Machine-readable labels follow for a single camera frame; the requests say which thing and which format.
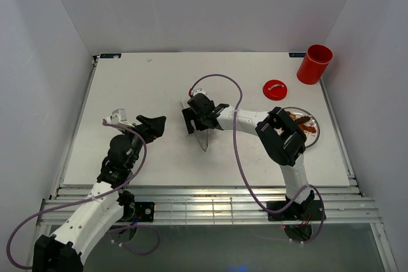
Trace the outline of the metal food tongs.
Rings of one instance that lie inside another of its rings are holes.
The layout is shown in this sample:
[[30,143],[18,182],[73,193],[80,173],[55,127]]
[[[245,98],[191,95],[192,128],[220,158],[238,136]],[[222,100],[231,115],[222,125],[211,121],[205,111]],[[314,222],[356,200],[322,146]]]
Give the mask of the metal food tongs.
[[200,148],[206,152],[208,150],[208,130],[197,131],[195,123],[192,121],[191,124],[193,127],[193,135],[196,138],[197,143],[199,144]]

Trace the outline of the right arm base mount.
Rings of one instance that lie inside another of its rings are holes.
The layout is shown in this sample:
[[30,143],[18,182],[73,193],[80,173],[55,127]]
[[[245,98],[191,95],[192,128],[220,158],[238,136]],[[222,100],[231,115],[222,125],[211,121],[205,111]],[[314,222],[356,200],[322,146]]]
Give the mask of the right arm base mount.
[[301,204],[294,202],[287,210],[279,214],[268,213],[269,221],[318,221],[326,219],[320,200],[315,199],[314,191]]

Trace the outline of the brown braised meat piece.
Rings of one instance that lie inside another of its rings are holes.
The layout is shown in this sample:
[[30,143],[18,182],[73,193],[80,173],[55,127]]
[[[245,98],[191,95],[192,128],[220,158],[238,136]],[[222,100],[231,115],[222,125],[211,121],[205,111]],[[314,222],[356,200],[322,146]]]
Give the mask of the brown braised meat piece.
[[293,119],[296,120],[296,115],[288,111],[288,115]]

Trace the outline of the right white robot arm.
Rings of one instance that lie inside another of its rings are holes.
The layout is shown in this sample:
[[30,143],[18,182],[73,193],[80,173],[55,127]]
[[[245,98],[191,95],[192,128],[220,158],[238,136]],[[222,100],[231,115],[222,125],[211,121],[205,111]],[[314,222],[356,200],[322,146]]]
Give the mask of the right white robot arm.
[[187,101],[182,115],[189,134],[217,129],[258,137],[269,158],[280,167],[286,198],[290,201],[289,214],[303,219],[310,213],[314,191],[304,166],[307,137],[283,108],[275,107],[268,112],[238,110],[224,103],[215,105],[200,92]]

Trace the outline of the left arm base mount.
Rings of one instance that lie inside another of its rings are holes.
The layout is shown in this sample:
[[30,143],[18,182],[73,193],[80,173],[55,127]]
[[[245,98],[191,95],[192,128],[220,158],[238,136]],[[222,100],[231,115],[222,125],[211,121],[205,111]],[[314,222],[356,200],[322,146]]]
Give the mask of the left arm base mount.
[[136,201],[135,196],[129,191],[123,191],[118,200],[123,207],[121,222],[153,222],[155,213],[155,202]]

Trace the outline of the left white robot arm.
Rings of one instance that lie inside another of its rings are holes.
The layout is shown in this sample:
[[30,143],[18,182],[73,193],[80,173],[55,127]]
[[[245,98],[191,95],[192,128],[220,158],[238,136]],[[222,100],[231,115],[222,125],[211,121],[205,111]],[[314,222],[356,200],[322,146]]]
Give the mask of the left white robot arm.
[[140,172],[147,157],[147,144],[164,134],[166,117],[137,116],[127,121],[124,110],[115,110],[103,125],[120,133],[110,140],[100,174],[87,197],[51,235],[34,244],[33,271],[83,271],[85,262],[105,233],[119,220],[135,214],[135,197],[126,185]]

